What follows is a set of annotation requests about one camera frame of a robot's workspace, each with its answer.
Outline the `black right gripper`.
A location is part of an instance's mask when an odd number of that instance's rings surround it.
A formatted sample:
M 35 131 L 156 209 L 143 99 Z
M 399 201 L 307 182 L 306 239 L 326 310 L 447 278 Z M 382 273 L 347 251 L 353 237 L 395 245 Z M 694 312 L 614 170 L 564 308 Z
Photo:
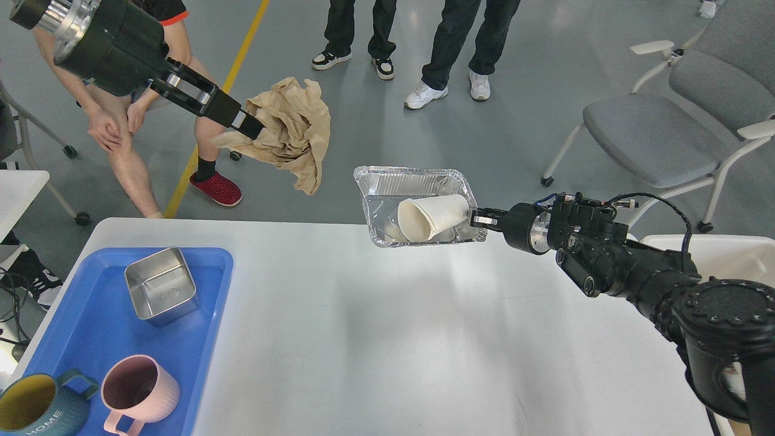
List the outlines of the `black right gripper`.
M 473 227 L 502 233 L 507 245 L 535 255 L 550 251 L 550 219 L 550 212 L 526 202 L 515 205 L 509 211 L 474 208 L 471 213 Z

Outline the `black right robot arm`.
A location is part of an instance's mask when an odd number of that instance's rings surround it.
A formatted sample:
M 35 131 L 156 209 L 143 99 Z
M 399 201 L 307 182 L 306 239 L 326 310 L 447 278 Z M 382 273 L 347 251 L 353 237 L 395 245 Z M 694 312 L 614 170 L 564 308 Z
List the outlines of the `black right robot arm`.
M 556 264 L 585 296 L 626 299 L 676 345 L 685 376 L 709 411 L 774 431 L 773 288 L 751 280 L 701 281 L 690 258 L 690 223 L 680 250 L 628 239 L 617 223 L 626 195 L 607 201 L 556 193 L 511 210 L 472 210 L 470 224 L 501 232 L 512 248 L 556 251 Z

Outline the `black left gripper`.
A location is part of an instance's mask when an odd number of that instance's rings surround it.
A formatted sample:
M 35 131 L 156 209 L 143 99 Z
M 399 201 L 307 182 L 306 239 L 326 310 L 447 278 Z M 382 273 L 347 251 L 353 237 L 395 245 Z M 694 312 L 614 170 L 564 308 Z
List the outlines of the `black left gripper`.
M 54 36 L 55 66 L 114 96 L 142 85 L 251 140 L 264 125 L 216 83 L 167 58 L 163 27 L 128 1 L 14 1 L 9 19 Z

